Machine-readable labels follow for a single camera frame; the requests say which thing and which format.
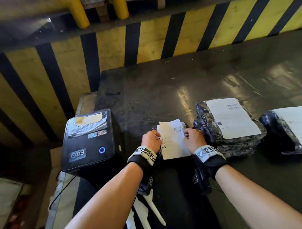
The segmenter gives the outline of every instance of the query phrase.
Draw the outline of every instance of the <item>white label on package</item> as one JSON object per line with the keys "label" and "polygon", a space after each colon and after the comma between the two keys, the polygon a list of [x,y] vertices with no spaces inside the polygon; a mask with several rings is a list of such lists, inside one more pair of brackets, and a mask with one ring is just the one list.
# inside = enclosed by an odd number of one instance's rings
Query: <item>white label on package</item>
{"label": "white label on package", "polygon": [[261,134],[237,99],[224,98],[206,102],[224,139]]}
{"label": "white label on package", "polygon": [[302,143],[302,106],[286,107],[273,110],[282,118],[300,143]]}
{"label": "white label on package", "polygon": [[171,122],[159,122],[157,130],[162,139],[162,157],[164,160],[190,156],[190,152],[184,144],[183,126],[179,119]]}

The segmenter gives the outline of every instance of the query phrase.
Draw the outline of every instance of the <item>cable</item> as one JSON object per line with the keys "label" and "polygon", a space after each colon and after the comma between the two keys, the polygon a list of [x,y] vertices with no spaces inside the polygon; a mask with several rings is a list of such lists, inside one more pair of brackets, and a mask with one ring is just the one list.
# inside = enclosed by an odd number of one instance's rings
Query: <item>cable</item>
{"label": "cable", "polygon": [[222,192],[223,194],[224,194],[224,192],[222,191],[222,190],[220,190],[220,189],[217,189],[217,188],[215,188],[215,187],[212,187],[212,186],[208,186],[209,188],[212,188],[212,189],[216,189],[217,191],[220,191],[220,192]]}
{"label": "cable", "polygon": [[55,197],[55,199],[51,202],[51,204],[49,205],[49,210],[51,210],[51,206],[52,204],[56,201],[56,199],[61,195],[61,193],[66,189],[66,187],[73,181],[73,179],[75,178],[76,176],[74,176],[69,182],[68,184],[60,191],[60,193]]}

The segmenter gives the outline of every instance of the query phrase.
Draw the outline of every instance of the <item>black work table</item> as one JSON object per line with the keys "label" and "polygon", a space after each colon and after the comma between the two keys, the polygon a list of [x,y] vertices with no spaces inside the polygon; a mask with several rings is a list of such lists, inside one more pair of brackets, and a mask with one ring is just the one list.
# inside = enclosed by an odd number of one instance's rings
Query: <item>black work table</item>
{"label": "black work table", "polygon": [[[179,118],[191,127],[197,101],[237,97],[255,118],[269,109],[302,105],[301,45],[293,37],[280,35],[278,39],[252,40],[103,71],[95,110],[112,110],[129,156],[142,135],[159,121]],[[232,166],[302,212],[300,161],[299,157],[266,157],[256,152],[233,161]],[[222,228],[248,228],[222,193],[213,190],[208,198]]]}

